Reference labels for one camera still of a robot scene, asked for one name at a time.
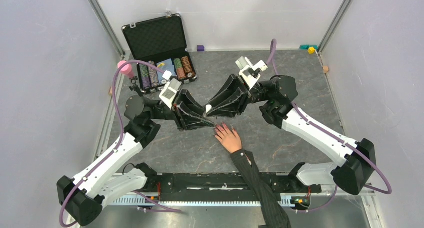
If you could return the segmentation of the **white nail polish cap brush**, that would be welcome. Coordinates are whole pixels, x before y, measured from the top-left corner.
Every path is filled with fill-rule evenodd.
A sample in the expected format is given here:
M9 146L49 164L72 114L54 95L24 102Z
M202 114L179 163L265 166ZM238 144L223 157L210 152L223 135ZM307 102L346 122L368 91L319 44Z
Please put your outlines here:
M212 109L212 105L211 104L207 104L205 106L205 112L208 113L210 110Z

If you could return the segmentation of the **black pinstripe sleeve forearm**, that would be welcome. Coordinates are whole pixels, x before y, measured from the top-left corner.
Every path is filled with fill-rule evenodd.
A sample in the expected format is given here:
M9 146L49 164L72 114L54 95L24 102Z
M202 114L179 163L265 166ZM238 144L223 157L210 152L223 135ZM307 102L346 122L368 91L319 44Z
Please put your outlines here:
M291 227L288 214L278 203L271 187L261 178L253 153L241 149L232 153L230 157L261 204L261 212L265 221L264 227Z

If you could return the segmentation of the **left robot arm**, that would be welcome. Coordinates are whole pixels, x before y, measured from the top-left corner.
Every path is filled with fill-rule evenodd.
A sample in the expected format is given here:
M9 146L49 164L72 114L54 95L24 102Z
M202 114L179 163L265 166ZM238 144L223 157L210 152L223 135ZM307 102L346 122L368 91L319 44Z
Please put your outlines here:
M137 167L118 178L113 175L155 139L161 128L156 120L173 120L180 130L212 127L214 123L208 116L213 109L214 105L199 104L186 89L162 90L157 100L140 95L129 97L124 112L129 122L120 123L115 142L83 171L72 178L63 176L57 182L60 225L86 226L122 196L140 189L154 190L157 178Z

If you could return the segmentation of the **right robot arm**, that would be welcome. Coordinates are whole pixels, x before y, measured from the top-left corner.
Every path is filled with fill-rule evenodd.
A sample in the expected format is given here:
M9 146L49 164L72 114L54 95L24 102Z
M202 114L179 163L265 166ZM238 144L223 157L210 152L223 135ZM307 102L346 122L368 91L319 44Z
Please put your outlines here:
M293 100L297 97L294 77L274 75L252 88L238 75L230 75L224 86L206 104L208 117L235 117L248 104L264 102L260 111L264 120L279 129L297 135L320 150L328 163L301 162L290 172L289 186L301 192L312 185L336 185L351 195L358 195L376 169L374 144L346 137L313 119Z

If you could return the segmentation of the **mannequin hand with red nails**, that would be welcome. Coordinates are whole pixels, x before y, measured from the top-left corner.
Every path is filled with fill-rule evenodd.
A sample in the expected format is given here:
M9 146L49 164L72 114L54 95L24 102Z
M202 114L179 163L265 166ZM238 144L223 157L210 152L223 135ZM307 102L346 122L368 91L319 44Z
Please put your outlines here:
M217 124L214 128L215 138L229 152L234 153L242 149L242 141L237 131L230 129L225 123Z

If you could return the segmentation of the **black poker chip case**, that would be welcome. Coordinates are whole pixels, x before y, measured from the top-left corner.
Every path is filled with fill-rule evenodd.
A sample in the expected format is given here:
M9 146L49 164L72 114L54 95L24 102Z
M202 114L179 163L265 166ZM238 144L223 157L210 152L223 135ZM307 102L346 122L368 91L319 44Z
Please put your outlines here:
M135 59L171 71L184 84L198 78L180 14L130 23L121 30Z

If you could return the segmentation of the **pink microphone on tripod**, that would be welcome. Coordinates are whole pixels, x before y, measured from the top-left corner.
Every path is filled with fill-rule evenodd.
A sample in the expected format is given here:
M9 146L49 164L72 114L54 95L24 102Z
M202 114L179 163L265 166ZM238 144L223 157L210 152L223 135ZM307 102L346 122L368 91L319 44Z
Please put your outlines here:
M123 75L125 75L127 78L129 78L131 85L129 88L132 91L136 91L139 95L141 95L141 89L137 84L138 77L135 75L132 65L130 63L127 63L126 60L121 60L118 62L117 67L119 69L119 72Z

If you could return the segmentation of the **teal block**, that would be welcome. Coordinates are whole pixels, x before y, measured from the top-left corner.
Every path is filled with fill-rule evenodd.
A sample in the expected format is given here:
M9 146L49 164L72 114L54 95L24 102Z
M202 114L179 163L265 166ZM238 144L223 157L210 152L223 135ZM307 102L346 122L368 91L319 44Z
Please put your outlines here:
M318 45L302 44L302 45L299 46L299 48L302 49L302 50L307 50L310 47L313 47L315 50L318 49Z

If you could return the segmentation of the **yellow cube in corner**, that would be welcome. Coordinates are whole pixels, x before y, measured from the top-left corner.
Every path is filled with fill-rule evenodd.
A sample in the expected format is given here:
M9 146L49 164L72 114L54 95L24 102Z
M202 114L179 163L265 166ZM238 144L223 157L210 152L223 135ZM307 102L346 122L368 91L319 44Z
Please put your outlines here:
M315 49L314 46L309 46L307 51L308 51L309 54L312 54L312 53L316 52L316 49Z

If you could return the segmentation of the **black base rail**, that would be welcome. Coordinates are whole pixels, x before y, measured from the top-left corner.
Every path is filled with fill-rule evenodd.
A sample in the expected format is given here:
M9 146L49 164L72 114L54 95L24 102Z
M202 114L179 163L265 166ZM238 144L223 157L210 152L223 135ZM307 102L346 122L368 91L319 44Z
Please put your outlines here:
M145 163L137 165L146 173L147 183L138 193L129 193L114 203L150 208L163 206L253 207L260 202L242 176L232 173L157 173ZM271 188L278 203L297 207L300 198L321 193L320 185L307 186L292 174L262 172L262 181Z

